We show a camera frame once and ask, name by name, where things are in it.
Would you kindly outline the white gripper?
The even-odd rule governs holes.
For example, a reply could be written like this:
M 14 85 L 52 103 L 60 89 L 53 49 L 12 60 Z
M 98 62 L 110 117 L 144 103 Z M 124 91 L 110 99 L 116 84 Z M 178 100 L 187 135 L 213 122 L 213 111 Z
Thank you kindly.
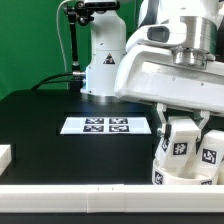
M 215 58 L 217 24 L 199 16 L 143 25 L 129 38 L 114 85 L 127 101 L 158 103 L 160 137 L 169 138 L 166 106 L 199 112 L 203 130 L 210 113 L 224 114 L 224 63 Z

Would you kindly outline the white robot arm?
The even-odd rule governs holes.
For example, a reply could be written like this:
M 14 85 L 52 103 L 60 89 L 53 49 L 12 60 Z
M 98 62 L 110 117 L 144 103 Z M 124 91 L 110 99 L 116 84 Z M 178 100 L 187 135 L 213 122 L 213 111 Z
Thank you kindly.
M 95 98 L 224 116 L 224 62 L 216 60 L 220 0 L 143 0 L 125 35 L 118 0 L 84 0 L 93 11 L 91 62 L 81 90 Z

